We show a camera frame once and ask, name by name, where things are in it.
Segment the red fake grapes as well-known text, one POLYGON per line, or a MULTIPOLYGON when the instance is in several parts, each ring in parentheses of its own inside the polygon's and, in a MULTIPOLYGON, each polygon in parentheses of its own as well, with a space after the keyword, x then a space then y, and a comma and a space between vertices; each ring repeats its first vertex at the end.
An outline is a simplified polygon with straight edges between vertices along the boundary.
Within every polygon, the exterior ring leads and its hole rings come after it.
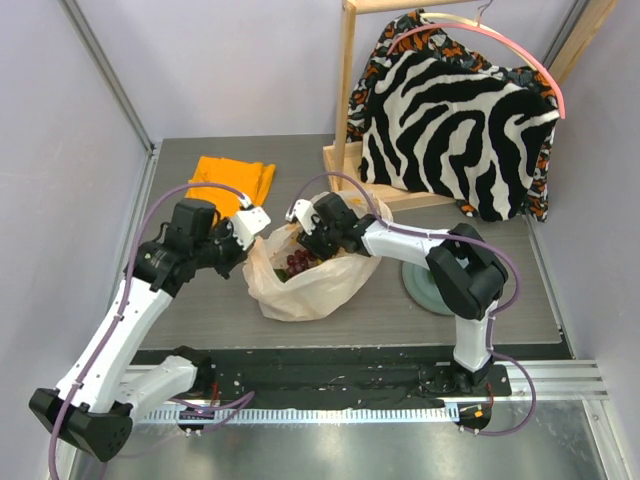
POLYGON ((308 250, 297 249, 286 258, 286 274, 292 278, 312 267, 314 257, 308 250))

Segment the banana print plastic bag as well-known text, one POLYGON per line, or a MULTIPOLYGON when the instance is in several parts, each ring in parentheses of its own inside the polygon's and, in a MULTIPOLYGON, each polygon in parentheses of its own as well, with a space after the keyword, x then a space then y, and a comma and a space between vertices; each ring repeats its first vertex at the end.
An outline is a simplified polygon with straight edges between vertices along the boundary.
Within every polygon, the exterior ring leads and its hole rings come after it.
POLYGON ((380 264, 378 257, 341 249, 331 259, 282 281, 276 271, 285 268, 286 257, 301 247, 297 236, 302 232, 299 223, 285 223, 267 238, 258 238, 243 265, 248 293, 267 318, 284 322, 325 318, 348 302, 380 264))

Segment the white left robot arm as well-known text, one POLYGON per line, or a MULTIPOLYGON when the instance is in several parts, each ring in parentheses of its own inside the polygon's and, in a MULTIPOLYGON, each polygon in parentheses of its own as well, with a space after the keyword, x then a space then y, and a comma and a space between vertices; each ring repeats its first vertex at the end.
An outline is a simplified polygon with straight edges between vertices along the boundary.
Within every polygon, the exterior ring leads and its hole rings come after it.
POLYGON ((215 378, 209 356, 175 348, 159 366, 123 384, 122 377, 151 326, 201 269, 223 278, 243 263, 257 234, 239 216, 172 220, 162 238, 142 243, 117 297, 80 358, 53 389, 38 388, 29 408, 51 435, 102 463, 124 447, 135 423, 186 393, 205 397, 215 378))

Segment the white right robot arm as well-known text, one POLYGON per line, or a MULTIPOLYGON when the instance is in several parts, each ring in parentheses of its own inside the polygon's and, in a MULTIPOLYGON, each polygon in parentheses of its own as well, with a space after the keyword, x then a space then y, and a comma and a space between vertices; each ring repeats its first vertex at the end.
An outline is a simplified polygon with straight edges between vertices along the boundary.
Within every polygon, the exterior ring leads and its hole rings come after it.
POLYGON ((315 202, 295 201, 286 220, 301 226, 298 243, 318 259, 342 249, 396 259, 430 273, 455 319, 453 386, 472 395, 487 385, 493 365, 491 329, 508 274, 473 227, 461 223, 451 231, 430 230, 386 221, 377 211, 358 215, 336 193, 315 202))

